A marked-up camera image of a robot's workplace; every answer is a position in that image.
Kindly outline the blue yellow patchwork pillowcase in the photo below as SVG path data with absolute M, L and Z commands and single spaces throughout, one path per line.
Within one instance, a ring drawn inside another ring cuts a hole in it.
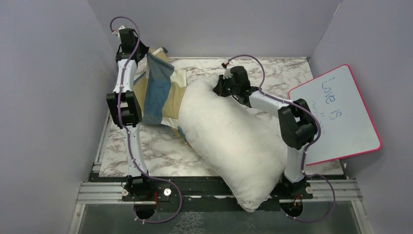
M 186 91 L 187 72 L 169 62 L 167 49 L 149 49 L 147 65 L 134 80 L 133 91 L 142 110 L 142 123 L 163 125 L 183 138 L 178 126 L 180 106 Z

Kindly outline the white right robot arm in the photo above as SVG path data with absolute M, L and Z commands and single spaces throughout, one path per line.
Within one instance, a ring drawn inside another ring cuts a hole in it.
M 247 71 L 243 66 L 225 69 L 219 75 L 218 84 L 213 91 L 221 96 L 232 96 L 241 105 L 259 109 L 273 115 L 279 121 L 281 136 L 287 145 L 287 165 L 283 173 L 288 180 L 281 185 L 281 192 L 286 198 L 294 198 L 300 193 L 298 182 L 305 177 L 305 146 L 310 144 L 318 127 L 304 99 L 295 101 L 275 97 L 265 93 L 261 88 L 250 84 Z

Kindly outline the white pillow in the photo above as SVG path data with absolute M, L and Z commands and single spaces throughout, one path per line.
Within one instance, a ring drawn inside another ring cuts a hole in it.
M 188 144 L 224 180 L 239 206 L 254 212 L 267 201 L 287 163 L 287 146 L 231 97 L 213 92 L 218 75 L 186 88 L 178 126 Z

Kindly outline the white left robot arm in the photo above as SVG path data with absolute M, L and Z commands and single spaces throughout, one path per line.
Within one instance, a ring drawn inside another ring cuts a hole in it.
M 142 110 L 133 91 L 137 63 L 142 59 L 138 51 L 141 43 L 134 29 L 121 26 L 114 34 L 121 42 L 115 56 L 118 75 L 115 88 L 106 95 L 106 101 L 112 120 L 125 141 L 128 176 L 139 177 L 148 173 L 139 136 Z

